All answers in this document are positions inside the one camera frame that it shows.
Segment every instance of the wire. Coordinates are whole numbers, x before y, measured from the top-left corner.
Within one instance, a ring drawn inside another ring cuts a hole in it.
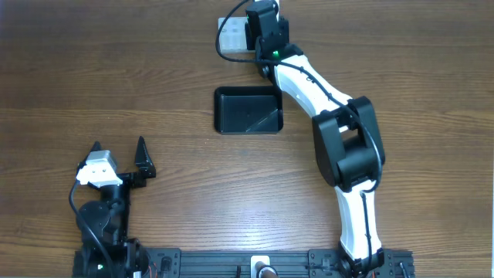
[[[223,58],[229,62],[255,63],[255,64],[264,64],[264,65],[271,65],[271,66],[287,66],[289,68],[299,70],[301,73],[306,74],[309,77],[309,79],[311,79],[312,82],[315,83],[323,91],[323,93],[327,96],[327,98],[330,101],[333,101],[334,103],[336,103],[339,107],[344,109],[354,119],[354,121],[360,126],[360,128],[364,132],[365,137],[372,144],[372,148],[374,149],[374,152],[376,153],[377,177],[376,177],[376,181],[375,181],[375,183],[371,189],[362,190],[360,192],[360,196],[362,196],[362,202],[364,204],[364,218],[365,218],[365,226],[366,226],[366,233],[367,233],[366,237],[367,237],[367,244],[369,247],[369,263],[367,265],[367,274],[368,274],[368,269],[371,267],[371,263],[372,263],[372,246],[371,246],[371,235],[369,233],[369,221],[368,221],[368,215],[367,215],[367,201],[366,201],[364,193],[371,193],[371,192],[376,191],[376,189],[379,187],[379,184],[381,183],[383,165],[382,165],[381,155],[379,154],[379,150],[377,149],[376,142],[372,138],[372,135],[369,132],[369,130],[367,129],[367,127],[360,121],[360,118],[358,117],[358,115],[353,110],[351,110],[347,105],[344,105],[340,101],[335,99],[333,97],[333,95],[326,90],[326,88],[323,86],[323,84],[321,84],[321,82],[316,77],[314,77],[311,73],[309,73],[303,67],[295,66],[295,65],[292,65],[290,63],[284,63],[281,61],[273,61],[273,60],[268,60],[268,59],[235,59],[235,58],[227,57],[227,56],[222,54],[222,51],[220,49],[219,37],[222,34],[223,27],[225,26],[225,23],[228,21],[228,19],[230,17],[232,17],[233,13],[235,13],[240,7],[242,7],[247,2],[250,2],[250,0],[242,0],[236,7],[234,7],[230,11],[230,13],[228,13],[228,15],[225,17],[225,20],[223,20],[223,22],[221,23],[221,25],[218,29],[218,33],[216,34],[216,40],[215,40],[215,48],[216,48],[216,52],[218,53],[218,55],[221,58]]]
[[[105,260],[107,261],[108,267],[110,268],[111,277],[112,278],[117,278],[117,275],[115,274],[115,269],[113,268],[113,261],[110,258],[110,254],[108,254],[107,250],[105,249],[105,247],[103,246],[103,244],[101,244],[101,242],[98,240],[98,238],[96,237],[96,235],[94,234],[94,232],[91,230],[90,226],[87,224],[87,222],[84,219],[84,217],[80,214],[79,210],[77,210],[76,205],[74,205],[74,193],[76,192],[77,185],[79,185],[79,181],[76,180],[76,182],[74,182],[74,186],[70,190],[70,194],[69,194],[69,204],[70,204],[70,207],[72,208],[72,210],[76,214],[76,218],[79,219],[80,223],[82,224],[83,229],[86,229],[87,232],[89,232],[89,234],[93,238],[94,244],[96,244],[96,246],[98,246],[98,248],[100,249],[101,253],[105,257]]]

